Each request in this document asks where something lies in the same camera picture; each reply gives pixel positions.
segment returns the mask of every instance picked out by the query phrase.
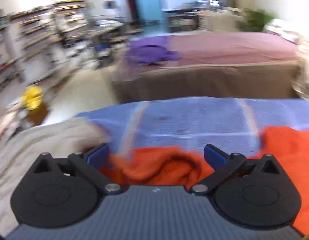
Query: purple cloth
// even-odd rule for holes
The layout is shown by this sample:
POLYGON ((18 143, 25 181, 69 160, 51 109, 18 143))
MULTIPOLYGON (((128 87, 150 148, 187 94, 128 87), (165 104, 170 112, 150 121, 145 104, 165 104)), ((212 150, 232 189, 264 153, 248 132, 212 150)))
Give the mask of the purple cloth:
POLYGON ((132 41, 126 57, 128 61, 140 64, 181 59, 177 52, 167 49, 167 44, 167 36, 157 36, 132 41))

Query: orange cloth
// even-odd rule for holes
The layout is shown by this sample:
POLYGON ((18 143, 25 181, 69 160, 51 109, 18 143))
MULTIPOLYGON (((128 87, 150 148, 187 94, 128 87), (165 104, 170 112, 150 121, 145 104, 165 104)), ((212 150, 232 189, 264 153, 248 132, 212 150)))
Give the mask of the orange cloth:
POLYGON ((183 152, 179 147, 149 147, 134 150, 132 160, 110 155, 115 169, 101 172, 120 185, 185 185, 188 189, 213 172, 197 152, 183 152))
POLYGON ((259 156, 274 155, 298 189, 302 204, 293 225, 301 233, 309 234, 309 130, 268 127, 263 143, 264 149, 259 156))
MULTIPOLYGON (((264 149, 258 153, 274 155, 298 189, 302 206, 294 226, 309 234, 309 130, 300 132, 289 127, 268 127, 263 135, 264 149)), ((213 169, 198 153, 183 152, 178 147, 135 149, 133 159, 110 155, 115 169, 100 171, 120 185, 192 185, 213 169)))

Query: brown bed skirt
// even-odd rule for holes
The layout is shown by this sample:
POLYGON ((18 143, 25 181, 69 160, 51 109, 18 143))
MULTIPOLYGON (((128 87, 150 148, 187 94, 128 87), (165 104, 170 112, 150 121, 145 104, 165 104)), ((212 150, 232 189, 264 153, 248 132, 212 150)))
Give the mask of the brown bed skirt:
POLYGON ((291 80, 298 61, 160 68, 130 80, 112 80, 120 103, 210 96, 296 98, 291 80))

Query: white towel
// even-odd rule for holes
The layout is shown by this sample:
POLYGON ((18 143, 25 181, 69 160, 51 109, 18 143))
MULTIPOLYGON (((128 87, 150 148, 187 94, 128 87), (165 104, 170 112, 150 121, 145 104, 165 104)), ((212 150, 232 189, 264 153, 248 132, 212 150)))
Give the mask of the white towel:
POLYGON ((34 127, 8 142, 0 151, 0 234, 7 235, 18 225, 10 208, 10 197, 41 153, 65 158, 103 142, 107 142, 106 132, 84 118, 34 127))

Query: doorway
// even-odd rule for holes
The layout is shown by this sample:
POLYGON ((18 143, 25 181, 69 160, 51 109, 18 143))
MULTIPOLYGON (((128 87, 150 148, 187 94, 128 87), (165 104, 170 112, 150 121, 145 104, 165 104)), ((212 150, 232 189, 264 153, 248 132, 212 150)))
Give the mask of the doorway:
POLYGON ((136 0, 127 0, 128 1, 128 6, 130 9, 130 14, 133 22, 139 22, 140 17, 138 13, 138 7, 137 7, 137 1, 136 0))

